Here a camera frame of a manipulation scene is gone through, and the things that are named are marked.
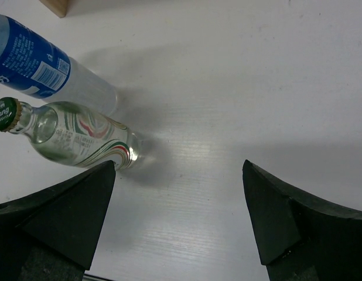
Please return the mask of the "clear glass bottle green cap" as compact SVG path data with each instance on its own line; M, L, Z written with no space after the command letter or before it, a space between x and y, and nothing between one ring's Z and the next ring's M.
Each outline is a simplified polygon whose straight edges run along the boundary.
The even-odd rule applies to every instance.
M0 99L0 131L27 137L44 158L72 167L91 168L111 160L116 170L131 167L140 141L127 126L72 102L33 107L16 98Z

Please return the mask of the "wooden shelf unit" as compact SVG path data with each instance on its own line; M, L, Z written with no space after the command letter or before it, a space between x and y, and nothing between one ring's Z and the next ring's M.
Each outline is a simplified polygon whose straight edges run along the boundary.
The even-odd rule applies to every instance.
M39 0L49 11L59 18L67 16L72 0Z

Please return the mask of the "rear water bottle blue label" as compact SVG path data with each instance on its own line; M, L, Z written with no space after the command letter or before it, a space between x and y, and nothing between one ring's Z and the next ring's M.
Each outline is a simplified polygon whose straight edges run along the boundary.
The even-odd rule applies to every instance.
M0 84L47 102L74 102L102 114L116 88L18 21L0 14Z

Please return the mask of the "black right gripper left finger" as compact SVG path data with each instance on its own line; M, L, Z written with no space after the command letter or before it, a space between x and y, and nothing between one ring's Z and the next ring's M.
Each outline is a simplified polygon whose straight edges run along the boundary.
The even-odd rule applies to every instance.
M111 160L0 204L0 280L82 280L114 188Z

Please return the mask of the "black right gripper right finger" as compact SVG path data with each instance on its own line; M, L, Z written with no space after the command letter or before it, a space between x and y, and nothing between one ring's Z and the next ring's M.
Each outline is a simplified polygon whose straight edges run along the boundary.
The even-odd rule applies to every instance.
M305 192L249 160L243 186L270 280L362 280L362 211Z

